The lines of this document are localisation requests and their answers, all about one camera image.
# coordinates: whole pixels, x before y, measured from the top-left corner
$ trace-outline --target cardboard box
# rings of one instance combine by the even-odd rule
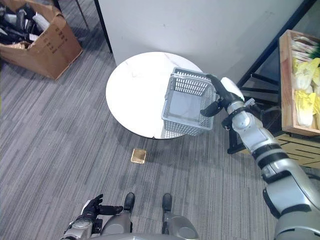
[[[50,22],[48,29],[32,44],[22,42],[26,49],[0,43],[1,58],[48,78],[58,79],[82,52],[62,13],[54,6],[39,4],[32,0],[0,0],[0,2],[14,12],[28,3],[35,12]]]

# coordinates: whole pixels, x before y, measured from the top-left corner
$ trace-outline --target silver robot arm segment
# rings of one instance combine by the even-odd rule
[[[228,114],[243,108],[243,101],[227,107]],[[262,122],[245,110],[232,118],[237,132],[268,183],[265,203],[278,219],[276,240],[320,239],[320,194],[305,172],[290,159]]]

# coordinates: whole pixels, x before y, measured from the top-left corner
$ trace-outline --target white paper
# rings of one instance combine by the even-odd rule
[[[0,28],[0,33],[2,33],[4,35],[8,35],[2,28]]]
[[[36,24],[41,28],[41,30],[45,31],[49,25],[50,22],[48,22],[44,16],[42,16],[39,13],[35,13],[35,15],[32,17],[32,19],[36,22]]]
[[[35,35],[35,34],[31,34],[31,33],[29,33],[29,39],[31,40],[31,41],[35,41],[35,40],[37,40],[38,39],[38,35]]]

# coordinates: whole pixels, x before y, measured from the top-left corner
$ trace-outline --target floor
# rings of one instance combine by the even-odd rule
[[[121,205],[128,192],[134,232],[161,232],[169,192],[200,239],[273,239],[259,168],[227,154],[225,113],[211,132],[170,140],[137,136],[113,118],[105,87],[115,61],[93,1],[80,4],[92,35],[75,2],[60,1],[83,53],[58,81],[1,63],[0,239],[59,239],[88,199],[103,193],[104,205]],[[145,164],[130,162],[133,148],[147,150]]]

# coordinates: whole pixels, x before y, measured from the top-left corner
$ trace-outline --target round white table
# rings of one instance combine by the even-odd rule
[[[201,72],[191,61],[165,52],[141,53],[119,64],[105,88],[106,102],[115,119],[129,131],[146,138],[181,136],[166,131],[161,119],[174,67]]]

